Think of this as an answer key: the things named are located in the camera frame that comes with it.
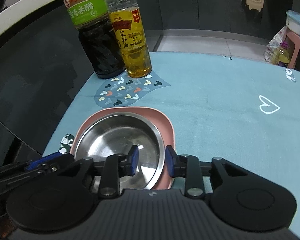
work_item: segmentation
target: white container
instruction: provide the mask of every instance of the white container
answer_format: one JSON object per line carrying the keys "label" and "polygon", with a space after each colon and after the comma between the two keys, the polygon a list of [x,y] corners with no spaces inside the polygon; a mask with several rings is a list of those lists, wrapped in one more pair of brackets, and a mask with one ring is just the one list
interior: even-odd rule
{"label": "white container", "polygon": [[300,14],[294,11],[287,11],[287,27],[292,30],[294,33],[300,35]]}

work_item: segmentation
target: bottle cap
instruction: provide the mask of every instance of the bottle cap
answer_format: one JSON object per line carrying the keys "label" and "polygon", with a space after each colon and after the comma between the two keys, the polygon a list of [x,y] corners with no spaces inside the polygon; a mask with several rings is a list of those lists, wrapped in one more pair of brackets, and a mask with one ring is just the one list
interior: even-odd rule
{"label": "bottle cap", "polygon": [[281,47],[284,48],[284,49],[287,49],[289,46],[288,46],[288,43],[286,43],[285,41],[281,42],[280,43]]}

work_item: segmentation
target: blue tablecloth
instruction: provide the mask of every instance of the blue tablecloth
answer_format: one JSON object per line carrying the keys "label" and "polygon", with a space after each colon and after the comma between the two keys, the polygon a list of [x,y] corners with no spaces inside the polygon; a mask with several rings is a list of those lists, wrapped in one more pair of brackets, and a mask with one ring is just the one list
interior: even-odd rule
{"label": "blue tablecloth", "polygon": [[138,80],[93,74],[44,155],[104,107],[153,107],[170,118],[178,154],[221,156],[290,190],[298,203],[290,229],[300,237],[300,72],[196,53],[155,52],[151,61],[153,72]]}

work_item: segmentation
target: plastic bottle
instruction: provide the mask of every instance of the plastic bottle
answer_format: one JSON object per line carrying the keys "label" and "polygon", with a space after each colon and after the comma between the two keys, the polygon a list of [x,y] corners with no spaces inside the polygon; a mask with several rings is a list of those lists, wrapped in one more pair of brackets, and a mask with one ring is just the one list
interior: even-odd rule
{"label": "plastic bottle", "polygon": [[104,0],[63,0],[79,40],[98,77],[112,78],[125,69]]}
{"label": "plastic bottle", "polygon": [[105,1],[129,76],[148,75],[152,66],[137,0]]}
{"label": "plastic bottle", "polygon": [[271,64],[281,67],[288,67],[289,62],[290,55],[288,52],[288,44],[285,41],[283,41],[280,43],[279,47],[274,49],[271,58]]}

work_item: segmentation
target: stainless steel plate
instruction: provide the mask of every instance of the stainless steel plate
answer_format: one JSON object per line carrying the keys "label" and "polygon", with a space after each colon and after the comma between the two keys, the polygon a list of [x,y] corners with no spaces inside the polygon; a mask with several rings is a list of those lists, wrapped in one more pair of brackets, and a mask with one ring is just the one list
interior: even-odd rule
{"label": "stainless steel plate", "polygon": [[[74,158],[89,156],[103,161],[112,154],[127,154],[133,144],[139,148],[137,173],[120,178],[120,188],[151,189],[163,169],[164,143],[156,126],[139,114],[118,112],[96,120],[74,145]],[[95,190],[99,183],[100,177],[96,177]]]}

